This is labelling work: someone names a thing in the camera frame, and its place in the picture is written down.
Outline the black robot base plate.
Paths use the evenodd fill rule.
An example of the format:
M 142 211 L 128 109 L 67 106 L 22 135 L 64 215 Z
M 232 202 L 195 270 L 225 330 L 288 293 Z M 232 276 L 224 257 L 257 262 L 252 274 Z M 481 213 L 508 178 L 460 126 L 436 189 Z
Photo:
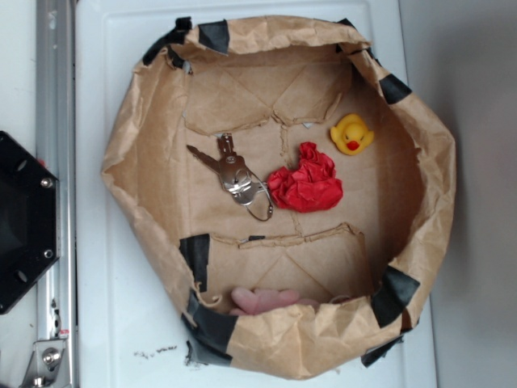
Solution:
M 56 262 L 57 178 L 1 132 L 1 313 Z

